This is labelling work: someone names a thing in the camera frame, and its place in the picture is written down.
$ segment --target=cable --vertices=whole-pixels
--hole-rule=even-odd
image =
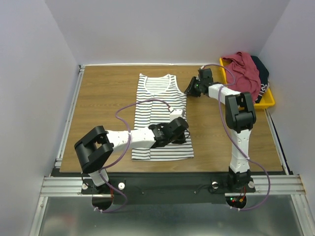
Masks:
[[[113,200],[114,200],[114,190],[111,188],[110,189],[110,198],[112,199],[112,203],[113,203]]]
[[[186,131],[188,132],[188,135],[185,137],[185,139],[189,138],[190,136],[190,131],[188,129],[186,129]]]
[[[127,105],[127,106],[125,106],[125,107],[122,107],[122,108],[120,108],[119,110],[116,111],[115,117],[116,117],[117,119],[121,120],[121,121],[126,125],[127,130],[128,130],[128,141],[127,141],[127,145],[126,145],[126,148],[125,148],[125,150],[123,151],[123,153],[120,155],[120,157],[118,157],[118,159],[117,159],[116,161],[114,161],[112,164],[109,164],[108,166],[104,166],[104,167],[101,168],[100,170],[107,169],[107,168],[109,168],[109,167],[112,167],[112,166],[116,165],[116,164],[123,158],[123,156],[126,154],[126,152],[128,151],[128,148],[129,148],[129,146],[130,146],[130,143],[131,143],[131,135],[130,135],[131,128],[130,128],[130,126],[129,126],[129,124],[128,124],[127,121],[125,121],[123,118],[121,118],[121,117],[118,116],[118,113],[121,112],[122,110],[126,109],[126,108],[135,106],[135,105],[137,105],[137,104],[141,104],[141,103],[145,103],[145,102],[153,102],[153,101],[162,102],[162,103],[164,103],[168,108],[171,107],[167,102],[165,102],[165,101],[163,101],[163,100],[160,100],[160,99],[155,99],[155,98],[153,98],[153,99],[143,100],[143,101],[140,101],[140,102],[134,102],[134,103],[132,103],[132,104],[130,104],[130,105]]]
[[[245,197],[246,197],[246,188],[244,187],[244,195],[242,197],[242,201],[244,200]]]
[[[220,64],[215,64],[215,63],[206,64],[206,65],[203,65],[200,69],[203,69],[203,68],[205,68],[206,66],[210,66],[210,65],[222,67],[223,69],[225,69],[225,70],[232,76],[232,78],[233,78],[233,83],[231,83],[231,84],[226,84],[226,85],[224,85],[224,86],[234,85],[234,84],[236,83],[236,78],[235,78],[235,76],[233,75],[233,73],[232,73],[229,69],[227,69],[226,67],[224,67],[224,66],[222,66],[222,65],[220,65]],[[264,173],[266,174],[267,179],[268,179],[268,190],[267,190],[267,194],[266,194],[265,198],[264,198],[260,203],[258,203],[257,205],[254,205],[254,206],[252,206],[252,207],[245,208],[245,209],[235,208],[235,209],[238,209],[238,210],[241,210],[241,211],[252,210],[252,209],[258,208],[259,206],[261,206],[262,204],[264,204],[264,203],[267,201],[267,199],[268,199],[268,197],[269,197],[269,194],[270,194],[270,188],[271,188],[270,177],[269,177],[269,175],[268,175],[266,169],[265,169],[262,165],[260,165],[258,162],[255,162],[255,161],[250,160],[249,156],[247,156],[247,155],[243,152],[243,150],[237,145],[237,143],[232,139],[231,134],[228,132],[227,126],[226,126],[226,124],[225,124],[225,122],[224,122],[223,112],[222,112],[222,107],[221,107],[221,91],[222,91],[223,88],[224,88],[224,87],[222,86],[222,87],[220,87],[220,89],[219,89],[218,101],[219,101],[220,117],[221,117],[221,121],[222,121],[224,130],[225,130],[227,136],[229,137],[229,139],[231,140],[231,142],[232,142],[232,143],[234,144],[234,146],[239,150],[239,152],[240,152],[249,162],[258,165],[258,166],[264,171]]]
[[[118,190],[117,188],[115,188],[114,186],[112,186],[109,182],[107,182],[106,179],[105,179],[105,177],[101,174],[101,171],[104,170],[104,169],[107,169],[107,168],[109,168],[109,167],[112,167],[112,166],[114,166],[115,164],[117,164],[117,163],[124,157],[124,155],[126,154],[126,152],[127,152],[128,149],[129,149],[129,146],[130,146],[130,143],[131,143],[131,135],[130,135],[131,128],[130,128],[129,124],[127,123],[127,121],[125,121],[123,118],[121,118],[121,117],[118,116],[118,113],[121,112],[122,110],[126,109],[126,108],[135,106],[135,105],[137,105],[137,104],[141,104],[141,103],[144,103],[144,102],[153,102],[153,101],[157,101],[157,102],[162,102],[162,103],[164,103],[164,104],[168,107],[168,109],[171,107],[167,102],[165,102],[165,101],[163,101],[163,100],[159,100],[159,99],[153,98],[153,99],[148,99],[148,100],[144,100],[144,101],[134,102],[134,103],[132,103],[132,104],[130,104],[130,105],[128,105],[128,106],[122,107],[122,108],[120,108],[119,110],[116,111],[115,117],[116,117],[117,119],[121,120],[121,121],[126,125],[126,127],[127,127],[127,130],[128,130],[128,141],[127,141],[126,147],[125,147],[123,153],[120,155],[120,157],[119,157],[116,161],[114,161],[113,163],[109,164],[108,166],[104,166],[104,167],[102,167],[101,169],[99,169],[98,172],[99,172],[99,175],[100,175],[100,177],[102,178],[102,180],[107,184],[107,186],[108,186],[110,189],[112,189],[112,190],[118,192],[120,195],[122,195],[122,196],[125,198],[125,202],[124,202],[120,207],[118,207],[118,208],[116,208],[116,209],[100,210],[100,209],[98,209],[97,207],[94,207],[94,210],[96,210],[96,211],[98,211],[98,212],[101,212],[101,213],[111,213],[111,212],[115,212],[115,211],[118,211],[118,210],[122,209],[122,208],[125,207],[125,205],[127,204],[127,202],[128,202],[127,196],[126,196],[122,191]]]
[[[93,207],[94,207],[94,210],[95,210],[95,211],[98,211],[98,212],[100,212],[100,213],[112,213],[112,212],[115,212],[115,211],[120,210],[121,208],[124,208],[124,207],[126,206],[127,202],[128,202],[127,196],[126,196],[122,191],[118,190],[117,188],[115,188],[114,186],[112,186],[109,182],[107,182],[106,179],[105,179],[105,177],[104,177],[101,173],[100,173],[99,176],[102,178],[102,180],[107,184],[107,186],[108,186],[109,188],[113,189],[114,191],[116,191],[116,192],[118,192],[120,195],[122,195],[122,196],[124,197],[125,201],[124,201],[124,203],[123,203],[120,207],[115,208],[115,209],[100,210],[100,209],[98,209],[97,207],[93,206]]]
[[[238,196],[238,198],[242,197],[243,189],[245,190],[245,187],[244,187],[244,188],[241,188],[241,193],[240,193],[240,195]]]

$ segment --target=red cloth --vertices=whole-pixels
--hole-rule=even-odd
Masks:
[[[261,88],[259,71],[253,62],[250,54],[237,52],[236,54],[225,56],[223,60],[232,61],[226,66],[236,78],[236,84],[229,86],[230,89],[239,92],[250,92],[252,101],[255,102]],[[229,84],[233,83],[233,78],[226,73],[226,80]]]

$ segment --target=metal sheet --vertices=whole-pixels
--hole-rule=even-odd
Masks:
[[[262,196],[248,196],[252,206]],[[261,208],[225,205],[132,205],[112,214],[93,211],[90,198],[48,199],[41,236],[302,236],[291,196],[270,196]]]

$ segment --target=bolt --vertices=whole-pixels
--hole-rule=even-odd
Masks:
[[[83,190],[87,190],[89,187],[84,183],[84,184],[82,184],[82,189]]]
[[[253,182],[253,181],[250,181],[250,182],[248,183],[248,187],[249,187],[249,188],[255,188],[254,182]]]
[[[123,190],[125,188],[125,184],[123,182],[118,184],[118,189]]]
[[[213,182],[212,182],[212,188],[213,188],[213,189],[218,189],[218,188],[219,188],[218,182],[213,181]]]

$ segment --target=shirt neckline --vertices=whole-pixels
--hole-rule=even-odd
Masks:
[[[168,88],[170,87],[170,85],[171,85],[171,76],[170,76],[170,74],[164,75],[164,76],[162,76],[162,77],[155,77],[155,79],[165,78],[165,77],[168,77],[168,85],[167,85],[167,87],[166,87],[166,89],[165,89],[164,91],[162,91],[162,92],[150,92],[150,91],[147,89],[147,87],[146,87],[146,83],[147,83],[148,76],[146,76],[146,78],[144,79],[144,82],[143,82],[143,87],[144,87],[144,89],[145,89],[148,93],[150,93],[150,94],[152,94],[152,95],[158,95],[158,94],[161,94],[161,93],[166,92],[166,91],[168,90]]]

